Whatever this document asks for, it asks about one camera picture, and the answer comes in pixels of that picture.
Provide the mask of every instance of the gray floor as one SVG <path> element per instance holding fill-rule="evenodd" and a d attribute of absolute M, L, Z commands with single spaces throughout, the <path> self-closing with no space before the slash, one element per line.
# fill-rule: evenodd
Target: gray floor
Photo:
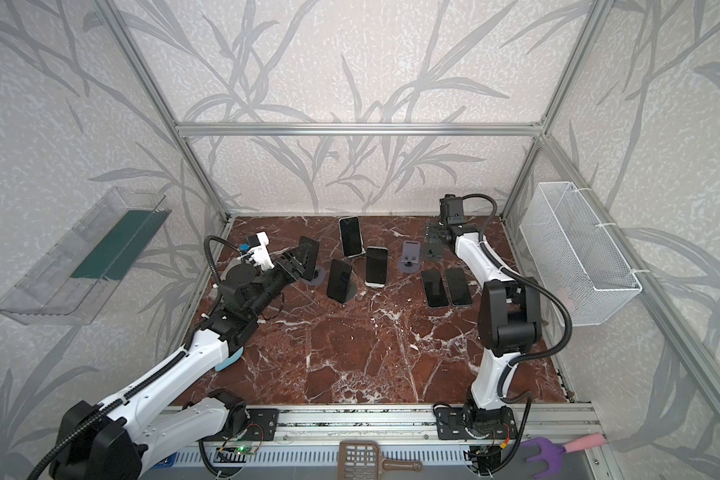
<path fill-rule="evenodd" d="M 527 464 L 525 459 L 536 455 L 538 448 L 521 448 L 512 462 L 494 475 L 496 480 L 531 480 L 533 475 L 546 469 L 545 462 Z M 336 480 L 334 467 L 254 467 L 244 468 L 232 478 L 234 480 Z M 161 468 L 149 470 L 143 480 L 210 480 L 213 478 L 204 468 Z M 387 472 L 383 480 L 471 480 L 477 475 L 462 466 L 425 466 L 419 473 Z M 548 477 L 549 480 L 594 480 L 584 452 L 566 454 L 560 472 Z"/>

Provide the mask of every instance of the light blue object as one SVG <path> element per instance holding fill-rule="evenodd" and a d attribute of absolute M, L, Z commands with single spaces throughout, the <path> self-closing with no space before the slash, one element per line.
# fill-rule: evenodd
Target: light blue object
<path fill-rule="evenodd" d="M 217 372 L 220 372 L 221 370 L 224 370 L 225 368 L 227 368 L 228 366 L 230 366 L 230 365 L 233 364 L 234 362 L 237 362 L 237 360 L 239 360 L 240 357 L 242 356 L 242 349 L 243 349 L 243 347 L 240 347 L 240 349 L 237 350 L 236 352 L 234 352 L 230 358 L 228 358 L 227 360 L 224 360 L 224 361 L 221 362 L 219 365 L 217 365 L 217 366 L 215 367 L 215 368 L 216 368 L 216 371 L 217 371 Z"/>

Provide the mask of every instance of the white wire basket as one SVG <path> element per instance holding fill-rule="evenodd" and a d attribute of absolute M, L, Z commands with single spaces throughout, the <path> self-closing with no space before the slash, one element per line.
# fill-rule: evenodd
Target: white wire basket
<path fill-rule="evenodd" d="M 643 290 L 571 182 L 538 184 L 520 232 L 541 282 L 566 305 L 574 326 L 605 322 Z"/>

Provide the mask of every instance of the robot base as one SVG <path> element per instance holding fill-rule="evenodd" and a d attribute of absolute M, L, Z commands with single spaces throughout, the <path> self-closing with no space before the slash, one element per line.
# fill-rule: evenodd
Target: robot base
<path fill-rule="evenodd" d="M 507 427 L 509 427 L 510 439 L 518 436 L 518 426 L 512 408 L 503 406 L 494 410 L 483 410 L 475 404 L 471 392 L 461 411 L 444 407 L 436 408 L 434 417 L 438 424 L 438 438 L 441 440 L 477 438 L 501 442 L 507 439 Z"/>

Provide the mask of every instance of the wallpaper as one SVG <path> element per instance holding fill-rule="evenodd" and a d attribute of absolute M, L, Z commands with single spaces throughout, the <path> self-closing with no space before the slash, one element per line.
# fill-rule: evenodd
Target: wallpaper
<path fill-rule="evenodd" d="M 518 263 L 537 278 L 520 222 L 536 184 L 559 180 L 542 152 L 506 218 Z M 558 341 L 558 313 L 546 301 L 542 317 L 548 343 Z M 595 405 L 624 479 L 720 479 L 720 422 L 639 296 L 602 325 L 577 327 L 556 357 L 576 400 Z"/>
<path fill-rule="evenodd" d="M 445 194 L 470 193 L 494 196 L 502 206 L 529 146 L 528 137 L 206 137 L 192 142 L 228 208 L 258 214 L 433 214 Z"/>
<path fill-rule="evenodd" d="M 182 121 L 536 121 L 590 0 L 117 0 Z"/>
<path fill-rule="evenodd" d="M 90 10 L 0 1 L 0 297 L 113 186 L 172 213 L 90 325 L 0 314 L 0 480 L 26 478 L 69 407 L 162 358 L 221 229 L 108 33 L 84 30 Z"/>
<path fill-rule="evenodd" d="M 614 10 L 553 133 L 720 364 L 720 1 Z"/>

